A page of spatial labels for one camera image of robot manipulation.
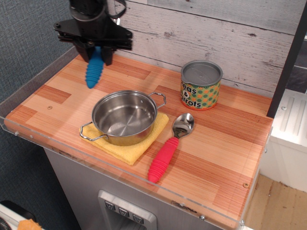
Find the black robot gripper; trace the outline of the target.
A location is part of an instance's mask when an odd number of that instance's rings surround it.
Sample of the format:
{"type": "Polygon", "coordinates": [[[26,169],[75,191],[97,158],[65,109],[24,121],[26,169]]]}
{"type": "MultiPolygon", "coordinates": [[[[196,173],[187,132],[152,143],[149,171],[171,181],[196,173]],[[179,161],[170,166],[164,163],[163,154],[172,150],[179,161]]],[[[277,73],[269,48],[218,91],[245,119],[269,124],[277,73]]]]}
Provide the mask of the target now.
{"type": "Polygon", "coordinates": [[[76,42],[75,47],[85,62],[89,62],[94,52],[93,44],[101,46],[103,62],[111,65],[117,49],[132,50],[132,32],[114,22],[126,11],[126,2],[119,0],[118,3],[122,10],[111,14],[106,0],[71,0],[72,19],[54,24],[59,40],[76,42]]]}

